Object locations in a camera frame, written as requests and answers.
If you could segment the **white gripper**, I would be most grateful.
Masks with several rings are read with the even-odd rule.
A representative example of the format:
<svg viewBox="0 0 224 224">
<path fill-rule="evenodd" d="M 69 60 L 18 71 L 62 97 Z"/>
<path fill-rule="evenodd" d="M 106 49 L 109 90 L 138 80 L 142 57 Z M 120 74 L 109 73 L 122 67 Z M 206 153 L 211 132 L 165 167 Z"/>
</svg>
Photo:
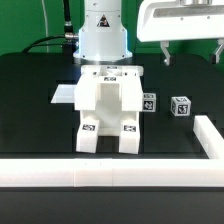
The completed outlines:
<svg viewBox="0 0 224 224">
<path fill-rule="evenodd" d="M 139 8 L 137 38 L 141 42 L 161 41 L 167 66 L 174 63 L 168 41 L 222 38 L 210 57 L 212 64 L 218 64 L 224 51 L 224 0 L 144 0 Z"/>
</svg>

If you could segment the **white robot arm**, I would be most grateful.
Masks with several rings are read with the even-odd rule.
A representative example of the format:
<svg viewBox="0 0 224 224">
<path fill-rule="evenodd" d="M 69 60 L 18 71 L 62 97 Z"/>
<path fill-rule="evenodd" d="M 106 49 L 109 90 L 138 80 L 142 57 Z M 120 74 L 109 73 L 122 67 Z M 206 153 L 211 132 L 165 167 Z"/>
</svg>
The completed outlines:
<svg viewBox="0 0 224 224">
<path fill-rule="evenodd" d="M 130 58 L 127 30 L 121 22 L 122 0 L 84 0 L 84 24 L 79 29 L 80 60 L 107 62 Z M 158 42 L 165 63 L 171 41 L 216 39 L 211 56 L 217 64 L 224 52 L 224 0 L 143 0 L 137 18 L 137 38 Z"/>
</svg>

